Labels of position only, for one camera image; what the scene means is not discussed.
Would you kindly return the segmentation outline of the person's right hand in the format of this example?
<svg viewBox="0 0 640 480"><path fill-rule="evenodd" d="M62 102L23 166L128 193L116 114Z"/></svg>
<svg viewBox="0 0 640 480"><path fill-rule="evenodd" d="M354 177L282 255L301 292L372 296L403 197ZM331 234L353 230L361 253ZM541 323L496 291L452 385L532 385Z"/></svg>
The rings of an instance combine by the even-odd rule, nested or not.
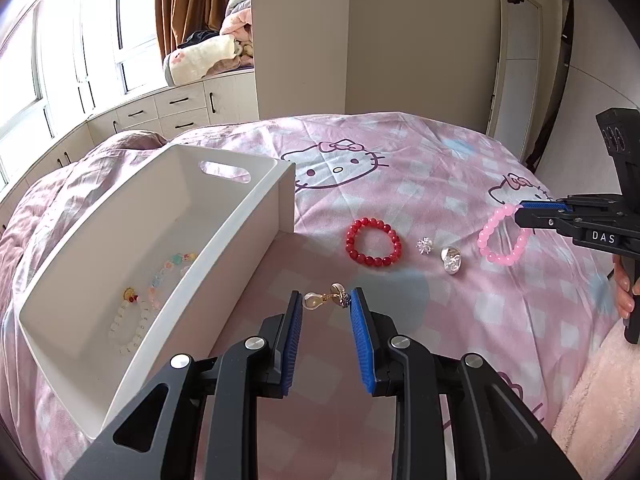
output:
<svg viewBox="0 0 640 480"><path fill-rule="evenodd" d="M620 256L613 257L613 278L615 282L615 305L622 318L629 318L634 312L634 298L639 296L639 282L631 283Z"/></svg>

